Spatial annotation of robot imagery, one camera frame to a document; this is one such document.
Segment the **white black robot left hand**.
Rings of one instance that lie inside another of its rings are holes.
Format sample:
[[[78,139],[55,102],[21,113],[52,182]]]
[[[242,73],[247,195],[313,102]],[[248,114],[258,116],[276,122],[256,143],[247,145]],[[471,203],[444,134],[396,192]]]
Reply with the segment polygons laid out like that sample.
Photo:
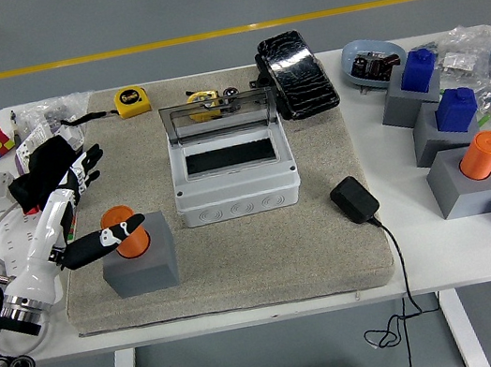
[[[63,268],[77,270],[108,255],[142,225],[143,214],[132,214],[68,243],[69,227],[87,186],[97,178],[94,170],[103,156],[98,144],[79,155],[49,194],[35,234],[28,246],[25,267],[5,289],[2,315],[37,315],[55,303],[55,277]]]

